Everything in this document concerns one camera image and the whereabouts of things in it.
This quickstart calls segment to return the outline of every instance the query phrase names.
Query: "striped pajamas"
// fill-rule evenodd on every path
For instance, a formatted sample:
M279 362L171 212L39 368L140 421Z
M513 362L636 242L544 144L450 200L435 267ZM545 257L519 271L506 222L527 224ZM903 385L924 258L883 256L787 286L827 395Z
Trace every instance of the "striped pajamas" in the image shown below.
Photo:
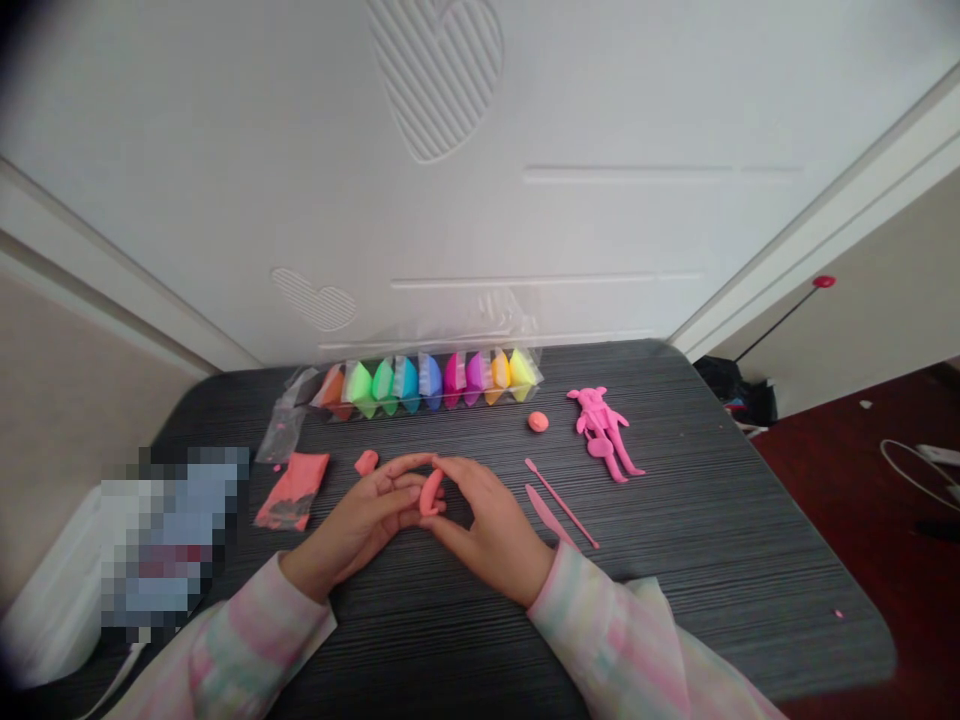
M337 627L329 605L286 580L278 557L181 630L106 717L263 717ZM653 578L618 585L560 543L527 614L594 717L783 718L733 666L676 626Z

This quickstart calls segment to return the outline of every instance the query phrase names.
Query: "hand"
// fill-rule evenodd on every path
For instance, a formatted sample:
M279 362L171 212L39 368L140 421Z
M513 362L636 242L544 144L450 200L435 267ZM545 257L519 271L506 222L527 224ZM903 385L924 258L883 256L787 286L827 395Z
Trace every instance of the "hand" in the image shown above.
M420 522L417 501L427 481L409 470L427 465L432 453L403 455L361 478L327 519L296 550L280 560L280 570L304 595L320 602L335 585L366 566L393 536ZM443 491L437 492L443 497ZM440 511L445 502L437 503Z
M554 551L537 537L513 493L489 468L466 458L435 457L433 465L459 486L474 521L467 531L434 515L422 518L420 527L487 585L529 609L550 575Z

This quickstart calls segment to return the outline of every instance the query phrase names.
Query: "red floor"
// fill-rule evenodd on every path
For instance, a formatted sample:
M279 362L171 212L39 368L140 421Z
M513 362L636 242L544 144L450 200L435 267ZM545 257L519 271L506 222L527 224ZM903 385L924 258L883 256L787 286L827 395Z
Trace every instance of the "red floor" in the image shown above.
M920 371L786 418L754 441L883 614L899 658L883 685L784 703L793 720L960 718L960 545L913 533L916 520L960 521L960 512L897 475L880 455L884 438L960 449L960 392ZM927 487L944 484L906 451L891 456ZM960 468L952 474L960 481Z

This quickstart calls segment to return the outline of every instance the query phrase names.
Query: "door panel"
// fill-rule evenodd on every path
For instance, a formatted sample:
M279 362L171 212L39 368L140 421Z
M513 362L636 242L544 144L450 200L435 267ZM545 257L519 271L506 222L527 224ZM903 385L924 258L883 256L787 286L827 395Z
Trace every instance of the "door panel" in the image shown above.
M0 150L268 364L500 285L665 337L960 60L933 0L63 8Z

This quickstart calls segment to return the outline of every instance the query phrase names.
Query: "orange clay ball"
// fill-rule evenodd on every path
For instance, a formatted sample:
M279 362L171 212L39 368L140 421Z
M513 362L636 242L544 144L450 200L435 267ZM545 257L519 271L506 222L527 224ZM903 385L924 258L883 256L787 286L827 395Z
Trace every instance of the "orange clay ball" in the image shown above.
M530 429L534 432L543 432L550 427L550 421L547 420L547 416L542 412L535 412L530 413L530 417L527 418L527 425L529 425Z

